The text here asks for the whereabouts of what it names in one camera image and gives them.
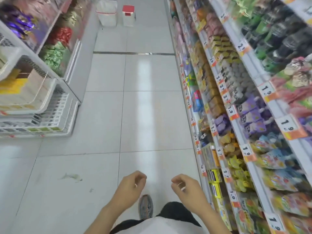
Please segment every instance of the person's left hand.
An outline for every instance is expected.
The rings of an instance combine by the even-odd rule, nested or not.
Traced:
[[[146,178],[147,176],[140,171],[123,177],[110,204],[122,214],[138,200],[145,186]]]

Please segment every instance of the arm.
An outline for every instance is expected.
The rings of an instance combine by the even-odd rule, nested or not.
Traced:
[[[111,201],[102,208],[85,234],[109,234],[117,218],[140,197],[146,178],[139,171],[124,177]]]
[[[221,216],[213,210],[197,180],[180,174],[172,178],[171,188],[183,205],[204,222],[210,234],[231,234]]]

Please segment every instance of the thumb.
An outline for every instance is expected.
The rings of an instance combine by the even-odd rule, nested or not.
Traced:
[[[142,192],[142,190],[144,189],[144,186],[146,184],[146,178],[142,178],[139,183],[138,183],[138,187],[137,187],[137,190],[139,193]]]
[[[171,184],[171,188],[173,189],[173,191],[176,193],[176,195],[179,197],[179,199],[181,200],[183,198],[183,196],[185,195],[185,193],[178,187],[177,184],[172,183]]]

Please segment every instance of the plastic bin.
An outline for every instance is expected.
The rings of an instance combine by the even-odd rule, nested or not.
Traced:
[[[96,13],[102,26],[113,27],[117,25],[117,1],[100,0],[96,5]]]

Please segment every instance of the red lid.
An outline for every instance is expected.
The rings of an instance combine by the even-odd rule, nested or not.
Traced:
[[[135,7],[132,5],[124,5],[122,8],[123,12],[133,12],[135,11]]]

